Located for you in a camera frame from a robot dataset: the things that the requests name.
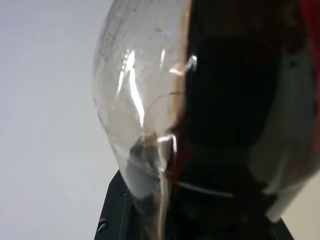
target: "white wall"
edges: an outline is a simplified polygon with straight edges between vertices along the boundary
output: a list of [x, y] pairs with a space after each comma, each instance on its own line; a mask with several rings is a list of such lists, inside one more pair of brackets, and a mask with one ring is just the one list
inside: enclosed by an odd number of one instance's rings
[[[117, 171], [91, 97], [111, 1], [0, 0], [1, 240], [94, 237]], [[297, 240], [320, 239], [319, 184], [284, 216]]]

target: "black base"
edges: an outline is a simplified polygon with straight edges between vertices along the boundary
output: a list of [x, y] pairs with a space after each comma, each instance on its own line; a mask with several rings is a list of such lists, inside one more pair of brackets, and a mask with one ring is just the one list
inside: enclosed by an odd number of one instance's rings
[[[128, 227], [133, 221], [132, 210], [132, 199], [118, 171], [109, 185], [94, 240], [131, 240], [133, 235], [128, 232]], [[280, 220], [272, 226], [265, 239], [293, 240], [293, 237]]]

